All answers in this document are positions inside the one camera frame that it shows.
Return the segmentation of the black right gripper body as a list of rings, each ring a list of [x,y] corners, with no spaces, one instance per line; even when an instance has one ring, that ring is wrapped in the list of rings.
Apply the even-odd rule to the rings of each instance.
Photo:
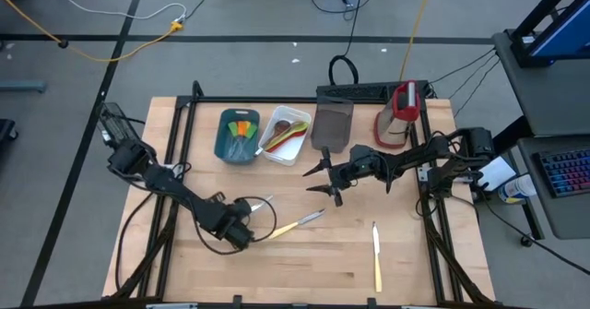
[[[328,170],[329,185],[332,186],[334,194],[335,205],[341,207],[343,205],[341,191],[352,186],[352,182],[361,178],[374,176],[385,180],[385,156],[380,152],[381,160],[376,161],[358,161],[351,163],[350,161],[333,165]],[[330,160],[330,152],[328,148],[322,148],[323,160]]]

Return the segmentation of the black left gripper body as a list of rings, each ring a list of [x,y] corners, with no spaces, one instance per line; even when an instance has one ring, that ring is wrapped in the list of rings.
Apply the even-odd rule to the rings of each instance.
[[[242,221],[250,213],[244,199],[230,204],[208,199],[201,205],[201,228],[214,236],[252,236],[253,232]]]

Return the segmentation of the green silicone spoon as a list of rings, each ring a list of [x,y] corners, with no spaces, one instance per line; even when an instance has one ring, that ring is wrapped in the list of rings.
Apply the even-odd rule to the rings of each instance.
[[[304,136],[308,128],[309,124],[307,122],[292,123],[289,129],[276,139],[274,147],[278,148],[294,137]]]

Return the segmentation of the dark wooden spoon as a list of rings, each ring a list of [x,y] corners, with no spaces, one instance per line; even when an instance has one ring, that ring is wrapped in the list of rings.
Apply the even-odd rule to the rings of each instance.
[[[261,145],[262,149],[266,149],[266,147],[271,143],[271,141],[273,139],[275,139],[276,137],[282,135],[284,132],[286,132],[287,130],[289,130],[291,126],[291,123],[287,120],[279,120],[277,121],[274,126],[273,126],[273,133],[270,136],[270,138]]]

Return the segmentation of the green spatula clear handle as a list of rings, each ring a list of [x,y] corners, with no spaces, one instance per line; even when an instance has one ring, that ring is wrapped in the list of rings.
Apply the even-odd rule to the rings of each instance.
[[[245,133],[245,136],[242,140],[240,157],[246,159],[248,157],[249,152],[247,151],[247,145],[252,140],[253,136],[257,133],[258,127],[257,125],[250,125]]]
[[[230,140],[230,147],[229,147],[229,150],[227,153],[227,157],[231,158],[235,152],[235,149],[237,148],[238,143],[239,143],[239,138],[240,138],[239,123],[238,122],[228,123],[228,129],[231,134],[231,140]]]

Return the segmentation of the orange spatula clear handle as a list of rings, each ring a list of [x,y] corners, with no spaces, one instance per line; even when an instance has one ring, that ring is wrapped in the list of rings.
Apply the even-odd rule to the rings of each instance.
[[[237,123],[236,147],[234,150],[234,157],[239,158],[242,154],[244,140],[247,138],[248,129],[251,126],[249,121],[239,121]]]

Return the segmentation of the white plastic bin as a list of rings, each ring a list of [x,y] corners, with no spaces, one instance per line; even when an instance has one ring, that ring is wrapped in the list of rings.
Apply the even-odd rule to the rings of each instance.
[[[298,158],[298,155],[302,150],[306,135],[294,144],[287,147],[286,149],[282,149],[281,151],[277,151],[276,153],[268,153],[261,148],[261,145],[264,144],[272,135],[273,126],[279,120],[287,120],[291,124],[298,121],[307,122],[309,124],[309,128],[306,132],[307,135],[311,131],[311,124],[313,122],[313,119],[306,112],[290,108],[286,105],[279,105],[272,113],[270,119],[267,121],[264,131],[261,132],[260,140],[258,143],[260,155],[264,156],[268,160],[277,162],[279,164],[285,166],[292,166],[295,164],[296,159]]]

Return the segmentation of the grey plastic bin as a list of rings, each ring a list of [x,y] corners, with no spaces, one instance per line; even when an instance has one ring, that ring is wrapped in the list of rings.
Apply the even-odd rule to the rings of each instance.
[[[353,111],[350,100],[318,96],[311,134],[313,148],[341,153],[349,142]]]

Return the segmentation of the teal plastic bin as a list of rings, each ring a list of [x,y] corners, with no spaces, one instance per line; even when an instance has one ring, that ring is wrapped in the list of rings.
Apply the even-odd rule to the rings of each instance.
[[[247,151],[249,152],[248,157],[243,159],[241,157],[235,158],[234,154],[231,158],[227,157],[227,153],[230,147],[231,134],[228,129],[228,123],[249,121],[251,125],[257,125],[257,133],[253,136],[252,140],[247,145]],[[248,164],[254,160],[255,152],[257,151],[257,140],[259,131],[260,115],[257,111],[252,109],[227,109],[222,112],[219,118],[218,132],[216,138],[216,144],[214,148],[215,155],[229,164]]]

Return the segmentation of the white card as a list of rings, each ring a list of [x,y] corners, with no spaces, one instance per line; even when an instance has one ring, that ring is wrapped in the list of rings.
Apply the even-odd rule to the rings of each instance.
[[[516,175],[515,170],[503,157],[492,160],[479,172],[481,177],[477,181],[477,186],[488,192],[494,191]]]

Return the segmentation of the grey side desk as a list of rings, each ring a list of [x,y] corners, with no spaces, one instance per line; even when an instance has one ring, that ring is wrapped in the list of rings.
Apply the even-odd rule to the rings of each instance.
[[[495,33],[492,41],[534,135],[590,135],[590,59],[522,68],[507,34]]]

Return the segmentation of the backlit computer keyboard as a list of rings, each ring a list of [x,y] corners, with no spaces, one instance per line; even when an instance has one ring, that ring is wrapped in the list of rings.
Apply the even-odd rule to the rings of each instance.
[[[590,149],[543,151],[533,158],[552,197],[590,193]]]

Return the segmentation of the grey keyboard desk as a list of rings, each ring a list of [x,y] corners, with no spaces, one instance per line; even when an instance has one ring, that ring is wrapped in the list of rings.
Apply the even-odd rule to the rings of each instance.
[[[517,141],[553,234],[561,240],[590,239],[590,193],[554,198],[533,155],[543,151],[590,149],[590,136],[530,137]]]

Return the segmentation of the black caster foot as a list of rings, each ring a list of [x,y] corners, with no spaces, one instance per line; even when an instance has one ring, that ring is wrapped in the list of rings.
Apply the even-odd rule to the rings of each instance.
[[[0,119],[0,144],[14,141],[19,133],[16,129],[16,122],[10,119]]]

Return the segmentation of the grey furniture foot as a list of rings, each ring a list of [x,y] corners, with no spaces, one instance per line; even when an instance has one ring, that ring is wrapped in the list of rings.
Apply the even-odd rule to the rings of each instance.
[[[41,80],[0,79],[0,91],[37,91],[44,93],[46,89],[46,83]]]

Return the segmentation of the black monitor stand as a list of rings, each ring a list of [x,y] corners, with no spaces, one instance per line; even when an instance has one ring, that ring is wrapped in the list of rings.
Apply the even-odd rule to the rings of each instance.
[[[551,64],[548,60],[534,60],[527,56],[526,49],[544,31],[543,30],[538,35],[534,35],[533,32],[535,27],[556,9],[556,6],[560,1],[561,0],[541,0],[515,30],[506,31],[509,36],[509,40],[512,42],[510,49],[519,66],[544,67],[553,65],[556,62],[555,61]]]

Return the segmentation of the computer monitor blue screen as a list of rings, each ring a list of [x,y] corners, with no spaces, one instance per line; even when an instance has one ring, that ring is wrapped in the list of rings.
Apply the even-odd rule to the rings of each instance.
[[[590,0],[574,0],[526,49],[534,60],[590,59]]]

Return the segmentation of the black metal table frame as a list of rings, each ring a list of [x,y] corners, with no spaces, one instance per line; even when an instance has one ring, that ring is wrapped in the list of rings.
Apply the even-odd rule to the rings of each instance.
[[[251,227],[257,241],[232,254],[227,244],[197,234],[187,210],[178,212],[170,251],[157,255],[147,293],[162,290],[166,302],[196,303],[199,307],[229,307],[240,296],[243,307],[312,309],[346,305],[433,305],[438,295],[453,299],[450,270],[445,263],[431,266],[422,219],[415,210],[419,198],[417,175],[410,171],[385,184],[365,178],[346,190],[343,205],[308,187],[324,184],[324,172],[303,177],[320,159],[304,143],[292,166],[258,157],[248,165],[229,165],[218,159],[214,145],[219,117],[229,108],[253,109],[267,123],[272,102],[235,98],[200,99],[189,111],[183,98],[156,97],[149,106],[144,139],[158,154],[169,147],[191,163],[186,185],[200,196],[222,192],[239,196],[273,196],[255,212]],[[177,126],[189,140],[171,144]],[[317,210],[325,214],[275,239],[270,234]],[[374,288],[372,223],[380,236],[383,291]],[[160,286],[159,278],[165,283]]]

